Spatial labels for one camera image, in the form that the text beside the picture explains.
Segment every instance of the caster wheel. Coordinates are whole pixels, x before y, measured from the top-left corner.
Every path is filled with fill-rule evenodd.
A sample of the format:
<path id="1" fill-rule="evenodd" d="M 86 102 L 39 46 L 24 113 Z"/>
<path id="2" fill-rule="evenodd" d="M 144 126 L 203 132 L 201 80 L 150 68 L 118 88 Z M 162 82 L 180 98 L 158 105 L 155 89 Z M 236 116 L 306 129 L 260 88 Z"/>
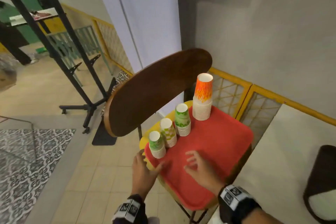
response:
<path id="1" fill-rule="evenodd" d="M 88 134 L 90 132 L 90 128 L 89 127 L 87 127 L 87 128 L 85 128 L 85 130 L 82 132 L 83 134 Z"/>

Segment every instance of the gray patterned rug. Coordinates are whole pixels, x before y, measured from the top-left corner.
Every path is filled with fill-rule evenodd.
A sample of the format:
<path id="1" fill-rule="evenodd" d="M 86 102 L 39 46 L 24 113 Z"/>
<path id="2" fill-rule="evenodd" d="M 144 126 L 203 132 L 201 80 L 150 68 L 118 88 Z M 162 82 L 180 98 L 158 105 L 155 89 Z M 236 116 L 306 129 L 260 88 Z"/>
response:
<path id="1" fill-rule="evenodd" d="M 75 129 L 0 130 L 0 224 L 23 224 Z"/>

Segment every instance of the left hand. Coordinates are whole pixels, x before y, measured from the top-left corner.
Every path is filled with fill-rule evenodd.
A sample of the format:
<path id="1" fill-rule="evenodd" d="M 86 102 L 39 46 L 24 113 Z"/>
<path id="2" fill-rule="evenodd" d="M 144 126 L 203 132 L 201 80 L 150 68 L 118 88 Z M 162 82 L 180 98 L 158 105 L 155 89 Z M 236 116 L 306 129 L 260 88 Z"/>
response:
<path id="1" fill-rule="evenodd" d="M 154 170 L 149 170 L 146 162 L 144 161 L 145 156 L 142 155 L 143 153 L 144 150 L 140 150 L 133 159 L 133 182 L 131 195 L 139 194 L 142 200 L 145 201 L 145 198 L 153 187 L 156 177 L 161 172 L 164 163 L 161 162 Z"/>

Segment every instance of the stack of paper cups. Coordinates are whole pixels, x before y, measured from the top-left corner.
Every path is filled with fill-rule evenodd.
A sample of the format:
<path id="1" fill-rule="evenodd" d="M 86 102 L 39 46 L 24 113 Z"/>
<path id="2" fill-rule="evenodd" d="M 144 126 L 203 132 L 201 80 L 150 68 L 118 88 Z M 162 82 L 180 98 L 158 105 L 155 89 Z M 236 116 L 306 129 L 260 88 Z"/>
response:
<path id="1" fill-rule="evenodd" d="M 187 136 L 191 131 L 191 121 L 186 104 L 178 104 L 175 107 L 175 127 L 180 136 Z"/>
<path id="2" fill-rule="evenodd" d="M 163 158 L 166 154 L 164 139 L 158 131 L 149 133 L 149 149 L 154 158 Z"/>
<path id="3" fill-rule="evenodd" d="M 163 118 L 160 121 L 161 134 L 165 138 L 165 145 L 168 148 L 173 147 L 177 142 L 176 131 L 171 119 Z"/>
<path id="4" fill-rule="evenodd" d="M 197 76 L 195 95 L 192 104 L 192 115 L 196 120 L 207 120 L 210 117 L 212 106 L 211 74 L 202 73 Z"/>

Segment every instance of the orange paper cup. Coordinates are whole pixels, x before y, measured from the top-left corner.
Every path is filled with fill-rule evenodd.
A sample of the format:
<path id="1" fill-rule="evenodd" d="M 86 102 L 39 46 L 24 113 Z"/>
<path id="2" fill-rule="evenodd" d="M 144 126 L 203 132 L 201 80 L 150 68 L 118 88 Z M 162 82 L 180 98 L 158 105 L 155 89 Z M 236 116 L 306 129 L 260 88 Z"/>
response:
<path id="1" fill-rule="evenodd" d="M 212 101 L 213 77 L 208 73 L 201 73 L 197 76 L 195 98 L 201 103 Z"/>

